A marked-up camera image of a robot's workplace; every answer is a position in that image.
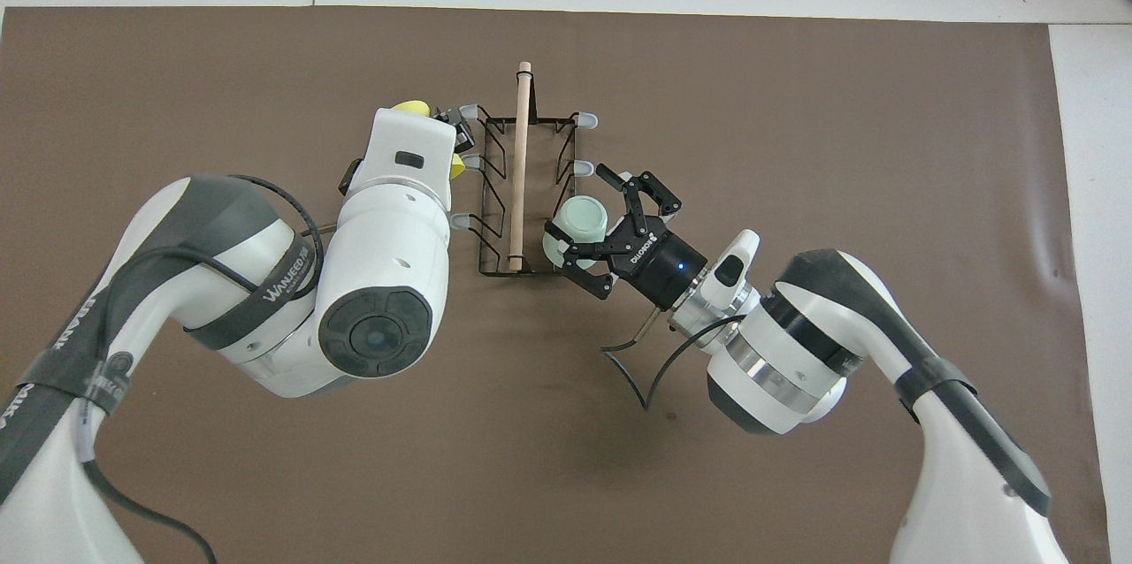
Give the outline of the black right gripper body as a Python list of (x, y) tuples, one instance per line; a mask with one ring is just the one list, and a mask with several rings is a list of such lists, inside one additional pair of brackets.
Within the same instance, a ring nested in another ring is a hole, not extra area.
[(707, 258), (663, 223), (651, 223), (648, 234), (635, 239), (631, 248), (618, 256), (618, 277), (638, 290), (662, 310), (670, 309), (700, 272)]

